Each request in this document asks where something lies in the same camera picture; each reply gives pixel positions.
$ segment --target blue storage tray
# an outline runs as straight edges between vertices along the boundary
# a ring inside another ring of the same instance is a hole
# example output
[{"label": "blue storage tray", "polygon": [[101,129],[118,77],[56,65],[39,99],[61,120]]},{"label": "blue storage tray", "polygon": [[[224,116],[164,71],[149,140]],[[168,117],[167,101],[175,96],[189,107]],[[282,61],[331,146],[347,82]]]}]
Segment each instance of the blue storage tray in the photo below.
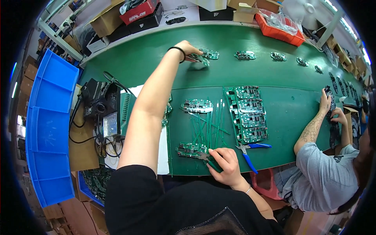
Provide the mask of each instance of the blue storage tray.
[{"label": "blue storage tray", "polygon": [[85,180],[83,179],[83,175],[82,173],[79,171],[78,172],[78,188],[80,189],[80,191],[85,194],[86,196],[88,196],[91,200],[95,201],[96,203],[98,203],[99,205],[103,206],[103,203],[101,203],[90,191],[90,189],[88,188],[88,186],[86,185],[85,183]]},{"label": "blue storage tray", "polygon": [[47,50],[31,90],[26,118],[26,159],[42,207],[74,197],[68,133],[78,73],[78,68]]}]

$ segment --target black box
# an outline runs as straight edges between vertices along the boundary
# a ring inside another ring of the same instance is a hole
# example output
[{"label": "black box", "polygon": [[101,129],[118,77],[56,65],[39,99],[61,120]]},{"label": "black box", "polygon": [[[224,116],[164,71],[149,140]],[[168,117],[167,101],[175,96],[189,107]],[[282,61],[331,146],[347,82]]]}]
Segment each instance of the black box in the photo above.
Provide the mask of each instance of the black box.
[{"label": "black box", "polygon": [[158,3],[153,14],[150,14],[142,19],[136,20],[128,25],[131,33],[138,33],[146,29],[151,29],[159,26],[163,15],[163,6]]},{"label": "black box", "polygon": [[199,6],[200,21],[206,20],[229,20],[232,21],[235,9],[227,6],[224,10],[208,11]]},{"label": "black box", "polygon": [[128,26],[125,23],[122,23],[119,27],[113,31],[112,34],[108,35],[107,38],[110,42],[119,40],[120,38],[131,35]]}]

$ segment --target gray t-shirt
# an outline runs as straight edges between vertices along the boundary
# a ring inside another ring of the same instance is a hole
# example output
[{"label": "gray t-shirt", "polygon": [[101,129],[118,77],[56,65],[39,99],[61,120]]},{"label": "gray t-shirt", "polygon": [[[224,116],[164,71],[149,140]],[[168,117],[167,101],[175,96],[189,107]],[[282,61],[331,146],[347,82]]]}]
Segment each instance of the gray t-shirt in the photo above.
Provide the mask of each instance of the gray t-shirt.
[{"label": "gray t-shirt", "polygon": [[340,155],[328,156],[315,143],[306,143],[296,155],[298,167],[283,187],[281,196],[292,192],[292,208],[329,212],[347,202],[358,190],[352,161],[359,151],[351,145]]}]

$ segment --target silver bracelet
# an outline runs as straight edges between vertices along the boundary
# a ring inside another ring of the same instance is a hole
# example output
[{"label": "silver bracelet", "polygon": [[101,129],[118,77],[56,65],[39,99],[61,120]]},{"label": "silver bracelet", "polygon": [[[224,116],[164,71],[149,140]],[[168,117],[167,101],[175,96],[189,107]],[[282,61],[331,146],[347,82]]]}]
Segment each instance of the silver bracelet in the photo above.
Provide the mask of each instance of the silver bracelet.
[{"label": "silver bracelet", "polygon": [[251,190],[251,184],[250,183],[248,184],[249,184],[249,189],[246,191],[246,194],[248,194],[249,190]]}]

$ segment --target woman's hand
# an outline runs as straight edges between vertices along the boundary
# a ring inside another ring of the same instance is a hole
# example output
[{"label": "woman's hand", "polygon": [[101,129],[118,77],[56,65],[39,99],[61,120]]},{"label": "woman's hand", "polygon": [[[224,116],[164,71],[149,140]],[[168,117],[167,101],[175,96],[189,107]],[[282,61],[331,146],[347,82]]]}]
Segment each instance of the woman's hand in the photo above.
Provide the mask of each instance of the woman's hand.
[{"label": "woman's hand", "polygon": [[[197,54],[197,55],[202,55],[202,54],[203,54],[202,51],[200,51],[199,49],[193,47],[193,46],[192,46],[187,40],[184,40],[184,41],[179,42],[178,44],[175,45],[175,47],[180,47],[180,48],[184,51],[184,53],[185,53],[186,55],[190,55],[190,54],[192,54],[192,53],[195,53],[195,54]],[[194,61],[194,60],[191,60],[191,59],[188,58],[188,57],[186,57],[185,60],[187,60],[187,61],[191,61],[191,62],[196,62],[196,61]]]},{"label": "woman's hand", "polygon": [[323,111],[325,114],[330,110],[331,102],[332,102],[332,97],[329,95],[328,97],[326,96],[325,93],[325,88],[321,90],[322,95],[320,99],[320,111]]},{"label": "woman's hand", "polygon": [[223,172],[218,173],[209,164],[206,164],[216,181],[228,185],[232,189],[243,183],[244,178],[240,174],[238,158],[233,149],[209,149],[209,154],[214,157],[219,166],[223,169]]},{"label": "woman's hand", "polygon": [[332,115],[330,117],[332,118],[331,121],[336,121],[341,123],[342,125],[347,125],[347,118],[340,107],[335,108],[335,110],[332,111]]}]

